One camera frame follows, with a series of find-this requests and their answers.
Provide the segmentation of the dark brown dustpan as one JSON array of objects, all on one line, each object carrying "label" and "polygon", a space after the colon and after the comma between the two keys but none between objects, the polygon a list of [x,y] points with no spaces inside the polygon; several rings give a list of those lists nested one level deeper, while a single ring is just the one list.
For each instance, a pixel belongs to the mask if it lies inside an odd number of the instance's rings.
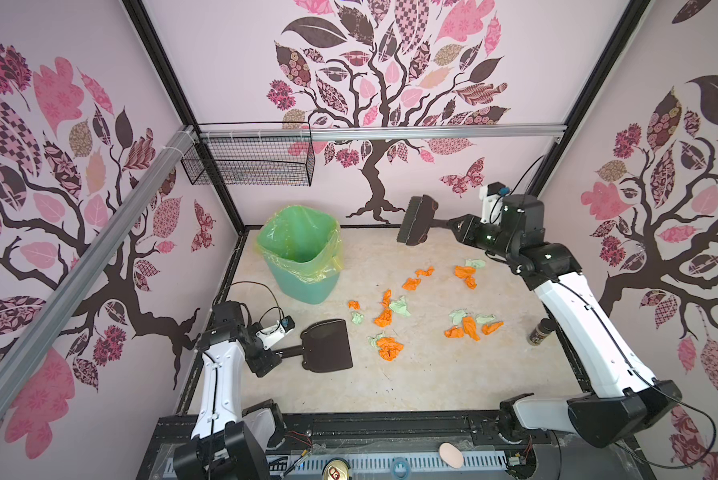
[{"label": "dark brown dustpan", "polygon": [[281,359],[301,357],[304,370],[332,373],[354,366],[345,319],[316,322],[300,335],[301,344],[275,351]]}]

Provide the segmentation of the dark brown hand brush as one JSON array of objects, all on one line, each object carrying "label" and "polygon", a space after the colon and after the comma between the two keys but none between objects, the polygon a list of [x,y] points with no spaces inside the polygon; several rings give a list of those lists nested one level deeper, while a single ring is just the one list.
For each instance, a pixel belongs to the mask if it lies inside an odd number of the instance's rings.
[{"label": "dark brown hand brush", "polygon": [[406,246],[418,246],[428,240],[432,229],[450,229],[449,220],[436,218],[438,207],[438,202],[429,195],[413,196],[400,226],[397,242]]}]

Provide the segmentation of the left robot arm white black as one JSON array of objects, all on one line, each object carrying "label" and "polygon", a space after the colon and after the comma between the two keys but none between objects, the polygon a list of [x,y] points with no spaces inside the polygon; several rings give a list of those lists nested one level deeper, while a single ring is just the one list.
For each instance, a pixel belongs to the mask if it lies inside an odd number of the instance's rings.
[{"label": "left robot arm white black", "polygon": [[264,327],[238,301],[216,305],[213,314],[213,325],[199,339],[200,412],[189,441],[175,450],[175,474],[179,479],[269,479],[266,450],[282,440],[284,422],[271,400],[242,408],[242,371],[247,366],[263,377],[280,365],[273,346],[295,322],[282,314],[275,325]]}]

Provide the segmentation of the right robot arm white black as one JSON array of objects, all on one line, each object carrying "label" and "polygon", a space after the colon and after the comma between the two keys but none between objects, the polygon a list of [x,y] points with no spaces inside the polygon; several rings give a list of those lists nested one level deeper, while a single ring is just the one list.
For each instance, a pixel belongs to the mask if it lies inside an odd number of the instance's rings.
[{"label": "right robot arm white black", "polygon": [[682,399],[671,380],[659,380],[617,331],[595,299],[571,251],[545,239],[544,205],[535,197],[503,198],[496,223],[471,214],[445,221],[461,244],[497,257],[542,302],[556,332],[568,341],[590,386],[582,394],[544,398],[534,394],[502,403],[504,436],[523,430],[574,433],[607,447],[645,430]]}]

